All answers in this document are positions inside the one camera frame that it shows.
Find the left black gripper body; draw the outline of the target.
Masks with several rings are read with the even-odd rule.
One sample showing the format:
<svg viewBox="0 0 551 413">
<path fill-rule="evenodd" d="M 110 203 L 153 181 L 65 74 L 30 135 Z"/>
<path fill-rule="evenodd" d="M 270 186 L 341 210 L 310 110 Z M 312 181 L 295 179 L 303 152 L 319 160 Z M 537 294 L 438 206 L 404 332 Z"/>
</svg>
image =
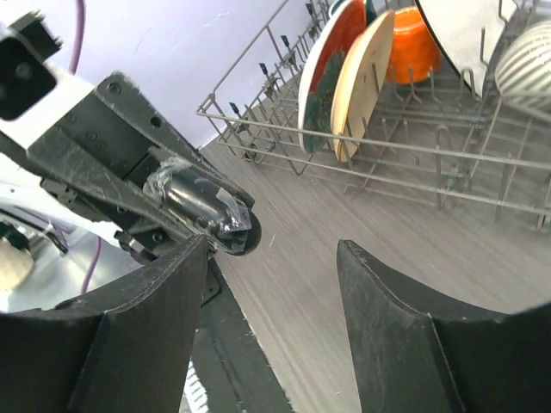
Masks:
<svg viewBox="0 0 551 413">
<path fill-rule="evenodd" d="M 40 185 L 55 200 L 94 223 L 112 223 L 120 247 L 137 262 L 152 262 L 172 239 L 141 215 L 135 192 L 159 166 L 150 131 L 163 120 L 132 85 L 100 85 L 71 109 L 39 143 L 46 175 Z"/>
</svg>

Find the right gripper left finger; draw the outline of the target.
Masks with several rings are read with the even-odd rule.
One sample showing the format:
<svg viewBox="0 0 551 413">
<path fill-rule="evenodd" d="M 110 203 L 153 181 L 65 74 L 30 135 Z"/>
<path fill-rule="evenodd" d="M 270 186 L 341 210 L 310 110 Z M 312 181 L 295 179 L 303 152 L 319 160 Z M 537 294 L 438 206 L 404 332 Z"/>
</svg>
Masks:
<svg viewBox="0 0 551 413">
<path fill-rule="evenodd" d="M 176 412 L 207 273 L 207 241 L 51 310 L 1 317 L 4 412 Z"/>
</svg>

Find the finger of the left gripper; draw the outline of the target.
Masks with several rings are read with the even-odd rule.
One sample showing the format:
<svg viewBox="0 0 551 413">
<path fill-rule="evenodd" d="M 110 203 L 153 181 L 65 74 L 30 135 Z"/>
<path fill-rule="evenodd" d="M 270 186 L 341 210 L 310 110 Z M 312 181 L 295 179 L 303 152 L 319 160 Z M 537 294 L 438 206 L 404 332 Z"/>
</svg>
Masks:
<svg viewBox="0 0 551 413">
<path fill-rule="evenodd" d="M 202 174 L 252 208 L 254 198 L 218 171 L 175 127 L 147 100 L 133 81 L 114 72 L 96 86 L 96 94 L 123 120 L 146 136 L 153 144 L 174 156 L 190 161 Z"/>
<path fill-rule="evenodd" d="M 120 243 L 181 243 L 205 230 L 169 206 L 152 185 L 167 166 L 193 166 L 153 144 L 139 132 L 119 133 L 120 149 L 100 141 L 79 144 L 64 128 L 50 128 L 26 150 L 28 161 L 47 179 L 76 192 L 90 220 L 116 224 Z"/>
</svg>

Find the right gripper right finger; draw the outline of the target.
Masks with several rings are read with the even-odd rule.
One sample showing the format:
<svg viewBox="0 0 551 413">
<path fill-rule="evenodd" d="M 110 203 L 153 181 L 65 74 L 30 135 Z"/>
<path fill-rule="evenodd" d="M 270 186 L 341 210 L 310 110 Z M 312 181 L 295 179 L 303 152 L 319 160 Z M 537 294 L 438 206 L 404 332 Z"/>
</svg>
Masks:
<svg viewBox="0 0 551 413">
<path fill-rule="evenodd" d="M 337 245 L 337 277 L 364 412 L 547 412 L 550 306 L 471 305 Z"/>
</svg>

